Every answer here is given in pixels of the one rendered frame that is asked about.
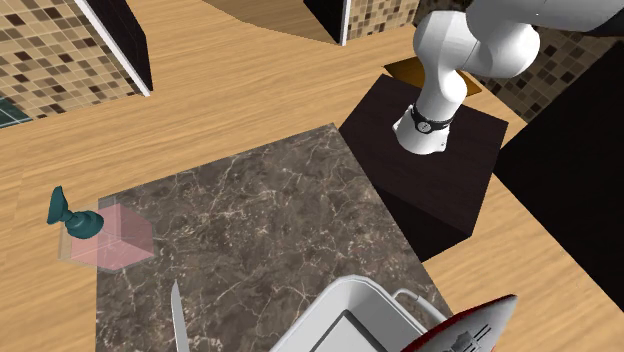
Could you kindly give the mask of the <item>large black cabinet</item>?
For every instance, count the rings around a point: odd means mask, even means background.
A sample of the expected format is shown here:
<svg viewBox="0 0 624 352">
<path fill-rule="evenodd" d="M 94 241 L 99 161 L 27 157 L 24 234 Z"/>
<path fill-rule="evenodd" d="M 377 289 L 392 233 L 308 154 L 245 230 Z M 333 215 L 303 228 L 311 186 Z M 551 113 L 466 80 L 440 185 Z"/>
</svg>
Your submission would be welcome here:
<svg viewBox="0 0 624 352">
<path fill-rule="evenodd" d="M 624 42 L 505 144 L 494 173 L 624 312 Z"/>
</svg>

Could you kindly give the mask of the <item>dark panel with white edge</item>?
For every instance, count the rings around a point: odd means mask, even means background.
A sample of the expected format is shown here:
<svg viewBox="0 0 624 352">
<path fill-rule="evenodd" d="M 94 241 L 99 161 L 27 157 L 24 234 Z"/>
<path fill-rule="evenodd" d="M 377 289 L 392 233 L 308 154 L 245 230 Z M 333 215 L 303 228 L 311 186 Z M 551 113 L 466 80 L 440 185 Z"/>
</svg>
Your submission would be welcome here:
<svg viewBox="0 0 624 352">
<path fill-rule="evenodd" d="M 337 44 L 345 46 L 351 0 L 303 0 L 303 2 L 331 38 Z"/>
</svg>

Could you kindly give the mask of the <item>dark cabinet with white edge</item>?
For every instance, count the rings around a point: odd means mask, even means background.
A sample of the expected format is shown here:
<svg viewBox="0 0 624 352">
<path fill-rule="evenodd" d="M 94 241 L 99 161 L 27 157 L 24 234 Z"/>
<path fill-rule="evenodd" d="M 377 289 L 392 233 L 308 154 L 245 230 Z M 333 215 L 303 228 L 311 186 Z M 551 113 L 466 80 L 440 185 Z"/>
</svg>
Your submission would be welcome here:
<svg viewBox="0 0 624 352">
<path fill-rule="evenodd" d="M 153 90 L 145 33 L 126 0 L 74 0 L 141 95 Z"/>
</svg>

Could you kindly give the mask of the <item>white rectangular tray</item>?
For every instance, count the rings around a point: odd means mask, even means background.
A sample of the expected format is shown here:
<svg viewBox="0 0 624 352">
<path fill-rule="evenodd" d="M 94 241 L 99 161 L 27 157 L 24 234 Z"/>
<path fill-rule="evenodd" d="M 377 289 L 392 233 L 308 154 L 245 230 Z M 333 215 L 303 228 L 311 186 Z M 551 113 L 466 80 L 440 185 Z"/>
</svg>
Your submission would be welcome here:
<svg viewBox="0 0 624 352">
<path fill-rule="evenodd" d="M 446 319 L 408 289 L 390 294 L 370 278 L 347 275 L 328 285 L 269 352 L 400 352 L 427 331 L 397 301 L 401 294 L 436 324 Z"/>
</svg>

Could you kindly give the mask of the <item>teal vase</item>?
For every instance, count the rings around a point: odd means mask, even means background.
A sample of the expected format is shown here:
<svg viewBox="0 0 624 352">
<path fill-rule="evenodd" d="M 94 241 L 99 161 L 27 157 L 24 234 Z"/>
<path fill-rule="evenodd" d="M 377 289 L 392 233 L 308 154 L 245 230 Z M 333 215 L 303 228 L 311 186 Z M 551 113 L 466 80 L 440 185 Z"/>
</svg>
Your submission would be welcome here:
<svg viewBox="0 0 624 352">
<path fill-rule="evenodd" d="M 54 188 L 50 198 L 47 216 L 49 225 L 62 222 L 70 236 L 89 239 L 97 235 L 104 225 L 104 218 L 91 210 L 72 212 L 63 193 L 63 188 Z"/>
</svg>

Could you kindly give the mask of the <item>red and silver iron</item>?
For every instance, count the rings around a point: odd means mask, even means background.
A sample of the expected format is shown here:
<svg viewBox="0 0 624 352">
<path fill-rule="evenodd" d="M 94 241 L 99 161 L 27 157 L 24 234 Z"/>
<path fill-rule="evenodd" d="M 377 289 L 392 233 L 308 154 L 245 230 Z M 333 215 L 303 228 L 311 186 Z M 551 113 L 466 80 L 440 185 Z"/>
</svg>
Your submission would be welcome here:
<svg viewBox="0 0 624 352">
<path fill-rule="evenodd" d="M 457 313 L 401 352 L 492 352 L 517 302 L 515 294 L 508 294 Z"/>
</svg>

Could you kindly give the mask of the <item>dark robot stand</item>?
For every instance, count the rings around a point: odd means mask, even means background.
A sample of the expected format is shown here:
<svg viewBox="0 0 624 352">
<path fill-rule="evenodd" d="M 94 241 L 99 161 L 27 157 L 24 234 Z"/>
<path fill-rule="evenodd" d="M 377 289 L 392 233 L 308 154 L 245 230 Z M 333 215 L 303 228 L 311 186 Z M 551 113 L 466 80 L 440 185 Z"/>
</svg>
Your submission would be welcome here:
<svg viewBox="0 0 624 352">
<path fill-rule="evenodd" d="M 339 132 L 421 261 L 468 239 L 508 127 L 460 107 L 445 151 L 420 156 L 392 129 L 420 90 L 380 75 Z"/>
</svg>

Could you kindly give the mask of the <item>silver knife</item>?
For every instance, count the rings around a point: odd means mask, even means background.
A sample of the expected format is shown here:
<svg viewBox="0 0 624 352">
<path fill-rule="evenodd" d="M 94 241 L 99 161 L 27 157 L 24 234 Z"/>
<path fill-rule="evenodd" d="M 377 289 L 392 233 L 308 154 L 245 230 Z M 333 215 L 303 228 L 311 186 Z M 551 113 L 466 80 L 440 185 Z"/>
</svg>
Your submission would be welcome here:
<svg viewBox="0 0 624 352">
<path fill-rule="evenodd" d="M 177 352 L 190 352 L 184 310 L 182 307 L 180 290 L 177 281 L 174 281 L 174 284 L 172 285 L 170 299 Z"/>
</svg>

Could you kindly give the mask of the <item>translucent pink box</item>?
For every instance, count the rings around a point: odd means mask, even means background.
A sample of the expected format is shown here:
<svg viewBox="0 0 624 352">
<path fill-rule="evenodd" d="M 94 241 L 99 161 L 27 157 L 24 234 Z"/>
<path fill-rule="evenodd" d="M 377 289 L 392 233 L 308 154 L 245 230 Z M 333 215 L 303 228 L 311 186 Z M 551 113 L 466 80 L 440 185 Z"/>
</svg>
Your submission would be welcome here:
<svg viewBox="0 0 624 352">
<path fill-rule="evenodd" d="M 64 225 L 56 224 L 59 261 L 115 273 L 154 257 L 152 224 L 115 197 L 78 207 L 77 211 L 98 213 L 104 219 L 103 227 L 89 239 L 78 239 L 70 236 Z"/>
</svg>

